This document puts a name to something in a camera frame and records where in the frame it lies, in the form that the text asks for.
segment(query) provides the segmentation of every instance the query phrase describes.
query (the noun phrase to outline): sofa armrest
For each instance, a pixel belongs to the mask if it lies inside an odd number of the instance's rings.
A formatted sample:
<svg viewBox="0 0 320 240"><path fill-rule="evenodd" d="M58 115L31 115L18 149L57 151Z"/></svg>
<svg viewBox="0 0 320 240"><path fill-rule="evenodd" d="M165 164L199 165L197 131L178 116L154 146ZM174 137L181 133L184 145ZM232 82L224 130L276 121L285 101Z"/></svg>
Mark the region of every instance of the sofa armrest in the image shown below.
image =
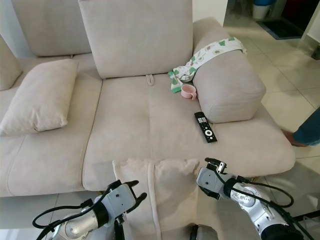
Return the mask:
<svg viewBox="0 0 320 240"><path fill-rule="evenodd" d="M229 37L213 17L196 21L193 52ZM193 83L201 109L211 123L251 119L266 93L266 87L240 50L226 52L202 65Z"/></svg>

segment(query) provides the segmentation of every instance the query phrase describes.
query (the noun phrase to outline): black remote control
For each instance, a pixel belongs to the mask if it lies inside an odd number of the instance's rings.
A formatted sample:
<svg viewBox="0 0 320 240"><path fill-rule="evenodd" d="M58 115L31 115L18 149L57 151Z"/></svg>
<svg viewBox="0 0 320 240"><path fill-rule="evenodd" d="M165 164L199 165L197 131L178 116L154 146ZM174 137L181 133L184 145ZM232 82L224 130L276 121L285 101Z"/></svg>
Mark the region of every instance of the black remote control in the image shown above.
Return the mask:
<svg viewBox="0 0 320 240"><path fill-rule="evenodd" d="M194 114L196 120L198 121L198 124L203 132L203 135L205 137L205 140L207 143L215 143L218 142L214 132L212 131L208 120L205 116L205 114L202 111L196 112Z"/></svg>

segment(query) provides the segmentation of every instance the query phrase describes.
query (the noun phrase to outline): floor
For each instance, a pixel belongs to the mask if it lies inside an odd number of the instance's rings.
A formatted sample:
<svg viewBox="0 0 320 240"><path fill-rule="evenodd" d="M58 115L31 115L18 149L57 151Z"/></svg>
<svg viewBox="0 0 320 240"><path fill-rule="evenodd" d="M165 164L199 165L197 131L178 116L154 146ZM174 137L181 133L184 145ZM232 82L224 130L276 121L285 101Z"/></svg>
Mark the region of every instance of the floor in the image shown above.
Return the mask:
<svg viewBox="0 0 320 240"><path fill-rule="evenodd" d="M250 17L239 14L226 16L224 28L242 41L248 60L264 82L267 94L262 103L275 121L290 131L320 107L320 61L313 60L296 48L298 40L275 40ZM261 182L279 186L293 195L295 204L288 210L293 215L320 209L320 146L294 148L297 162L282 174L261 178ZM267 189L272 200L287 199ZM61 205L77 205L95 192L73 192L44 196L0 198L0 240L35 240L39 230L32 219L39 213ZM258 240L248 216L231 201L216 201L200 194L198 222L216 229L219 240ZM48 214L41 223L57 220L69 211ZM320 227L308 225L315 239L320 240Z"/></svg>

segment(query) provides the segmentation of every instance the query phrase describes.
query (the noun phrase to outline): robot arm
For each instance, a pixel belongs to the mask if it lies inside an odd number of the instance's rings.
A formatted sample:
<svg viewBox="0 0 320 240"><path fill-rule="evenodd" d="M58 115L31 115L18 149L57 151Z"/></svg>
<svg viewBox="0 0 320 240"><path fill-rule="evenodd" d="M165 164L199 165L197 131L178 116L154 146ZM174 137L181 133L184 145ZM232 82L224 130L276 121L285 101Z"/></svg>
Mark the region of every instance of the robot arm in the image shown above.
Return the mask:
<svg viewBox="0 0 320 240"><path fill-rule="evenodd" d="M138 181L131 181L121 184L120 180L112 183L106 193L95 199L92 206L81 211L85 214L71 214L64 218L66 221L61 220L51 240L85 240L92 231L101 226L107 228L114 226L115 230L120 231L118 232L120 238L123 238L123 217L137 208L147 197L146 193L136 197L132 187L137 183Z"/></svg>
<svg viewBox="0 0 320 240"><path fill-rule="evenodd" d="M262 240L304 239L303 235L292 224L287 223L276 209L264 201L248 196L254 195L269 202L270 198L266 194L249 184L242 183L243 177L224 173L227 167L224 162L214 158L205 160L208 164L206 168L200 169L197 185L209 197L237 202L241 209L247 212Z"/></svg>

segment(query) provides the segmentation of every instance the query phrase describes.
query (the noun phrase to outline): pink mug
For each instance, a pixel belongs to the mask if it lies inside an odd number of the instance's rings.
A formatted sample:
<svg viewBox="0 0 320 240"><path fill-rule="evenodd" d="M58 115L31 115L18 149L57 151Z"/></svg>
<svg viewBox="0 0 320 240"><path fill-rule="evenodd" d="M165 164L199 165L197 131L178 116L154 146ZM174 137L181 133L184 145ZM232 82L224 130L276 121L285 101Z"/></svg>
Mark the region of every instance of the pink mug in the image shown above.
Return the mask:
<svg viewBox="0 0 320 240"><path fill-rule="evenodd" d="M181 87L181 96L192 100L196 99L197 93L196 93L196 88L190 84L183 84Z"/></svg>

